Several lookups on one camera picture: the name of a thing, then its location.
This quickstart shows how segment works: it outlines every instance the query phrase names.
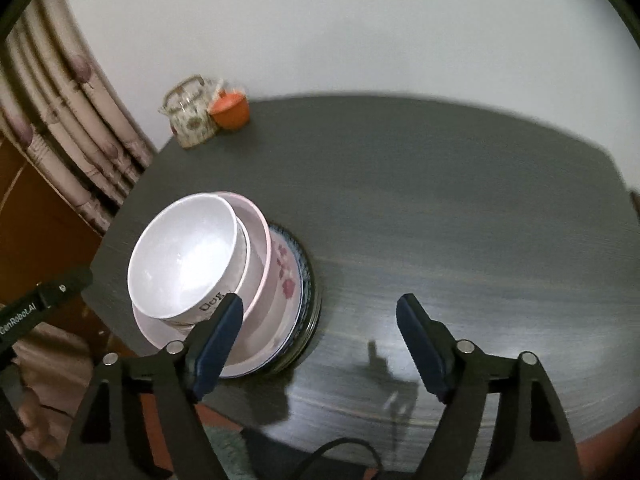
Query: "pink flower pattern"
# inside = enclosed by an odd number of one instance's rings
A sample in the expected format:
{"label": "pink flower pattern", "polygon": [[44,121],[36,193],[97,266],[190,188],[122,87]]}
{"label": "pink flower pattern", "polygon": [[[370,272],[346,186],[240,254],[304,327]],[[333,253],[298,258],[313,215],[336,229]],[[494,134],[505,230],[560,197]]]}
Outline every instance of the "pink flower pattern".
{"label": "pink flower pattern", "polygon": [[280,257],[276,259],[276,263],[280,267],[278,277],[282,282],[282,293],[284,297],[290,300],[293,297],[293,293],[296,291],[296,282],[292,279],[293,272],[289,265],[289,251],[283,245],[278,245],[278,253]]}

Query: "table top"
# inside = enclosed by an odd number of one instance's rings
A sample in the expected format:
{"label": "table top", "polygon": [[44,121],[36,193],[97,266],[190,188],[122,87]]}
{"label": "table top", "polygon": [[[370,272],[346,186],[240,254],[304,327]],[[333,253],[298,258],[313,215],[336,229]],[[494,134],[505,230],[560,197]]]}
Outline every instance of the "table top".
{"label": "table top", "polygon": [[[232,420],[304,450],[364,438],[388,468],[415,468],[442,405],[396,326],[406,292],[485,352],[535,352],[578,441],[638,406],[640,229],[605,153],[436,101],[318,96],[251,107],[238,133],[188,151],[172,140],[104,237],[84,298],[132,350],[155,351],[127,294],[140,233],[182,196],[231,190],[301,241],[322,286],[318,330],[294,368],[223,381],[204,399]],[[333,456],[369,460],[351,447]]]}

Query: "patterned curtain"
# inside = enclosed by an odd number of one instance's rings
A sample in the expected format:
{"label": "patterned curtain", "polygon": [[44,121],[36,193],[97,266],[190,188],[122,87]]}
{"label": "patterned curtain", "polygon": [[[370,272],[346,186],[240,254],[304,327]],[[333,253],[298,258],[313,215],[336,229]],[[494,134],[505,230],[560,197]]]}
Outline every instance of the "patterned curtain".
{"label": "patterned curtain", "polygon": [[17,358],[0,374],[0,388],[25,425],[17,447],[53,460],[66,445],[94,371],[89,347],[43,322],[13,348]]}
{"label": "patterned curtain", "polygon": [[33,0],[0,52],[0,130],[105,232],[153,153],[97,70],[65,0]]}

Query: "black cable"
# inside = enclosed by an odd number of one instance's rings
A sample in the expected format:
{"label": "black cable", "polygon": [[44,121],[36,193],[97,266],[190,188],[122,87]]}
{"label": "black cable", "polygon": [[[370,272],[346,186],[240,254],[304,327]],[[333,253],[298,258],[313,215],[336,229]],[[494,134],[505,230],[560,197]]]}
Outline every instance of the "black cable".
{"label": "black cable", "polygon": [[320,458],[330,449],[341,446],[342,444],[357,444],[358,446],[362,446],[368,449],[369,452],[373,455],[373,459],[376,461],[376,469],[378,470],[378,472],[371,478],[371,480],[376,480],[382,474],[385,469],[382,465],[382,459],[380,458],[380,455],[378,454],[376,449],[369,442],[360,438],[342,437],[336,438],[331,442],[327,442],[326,444],[316,449],[312,454],[310,454],[302,462],[300,462],[295,471],[289,476],[288,480],[299,480],[302,474],[313,462],[315,462],[315,460]]}
{"label": "black cable", "polygon": [[51,410],[52,412],[59,413],[60,415],[66,415],[66,416],[68,416],[68,418],[73,419],[72,415],[69,415],[67,412],[64,412],[63,410],[59,410],[57,408],[54,408],[53,406],[49,406],[48,404],[41,404],[40,406],[42,408],[44,408],[45,410]]}

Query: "wooden cabinet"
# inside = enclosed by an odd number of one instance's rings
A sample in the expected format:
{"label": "wooden cabinet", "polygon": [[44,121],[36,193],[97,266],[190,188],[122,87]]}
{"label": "wooden cabinet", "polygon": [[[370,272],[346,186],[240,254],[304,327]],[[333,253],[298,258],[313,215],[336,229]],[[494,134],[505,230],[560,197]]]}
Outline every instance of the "wooden cabinet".
{"label": "wooden cabinet", "polygon": [[[8,304],[57,274],[89,265],[100,235],[0,136],[0,303]],[[84,338],[94,358],[126,352],[80,297],[48,322]]]}

